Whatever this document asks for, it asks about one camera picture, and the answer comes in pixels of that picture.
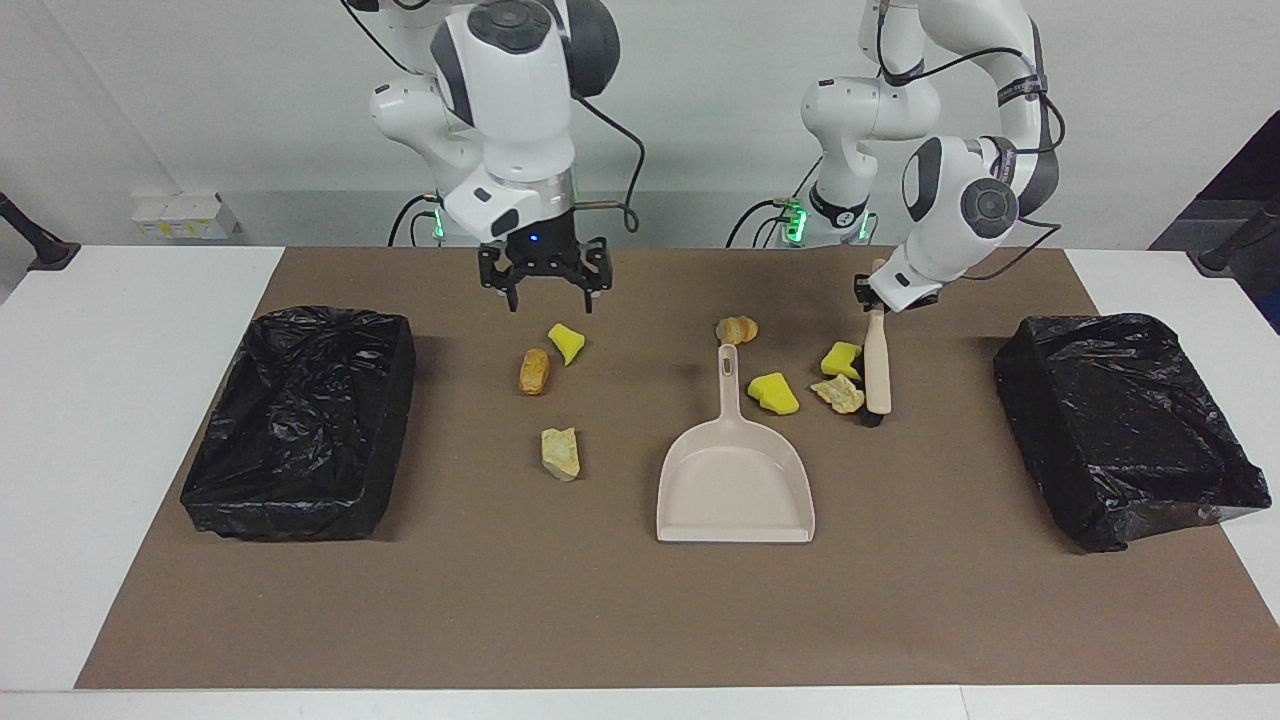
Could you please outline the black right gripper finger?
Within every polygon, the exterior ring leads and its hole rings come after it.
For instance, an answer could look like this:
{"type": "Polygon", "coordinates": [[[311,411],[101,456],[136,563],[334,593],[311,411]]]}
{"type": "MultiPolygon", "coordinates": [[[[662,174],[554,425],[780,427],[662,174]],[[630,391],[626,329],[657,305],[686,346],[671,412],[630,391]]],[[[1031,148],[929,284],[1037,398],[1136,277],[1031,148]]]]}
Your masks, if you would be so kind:
{"type": "Polygon", "coordinates": [[[518,310],[518,277],[509,268],[498,266],[502,258],[503,247],[499,245],[481,245],[477,249],[480,283],[484,288],[502,295],[509,311],[516,313],[518,310]]]}
{"type": "Polygon", "coordinates": [[[604,292],[613,290],[613,266],[607,238],[593,238],[580,243],[581,266],[580,287],[584,296],[584,309],[586,314],[593,314],[594,302],[604,292]]]}

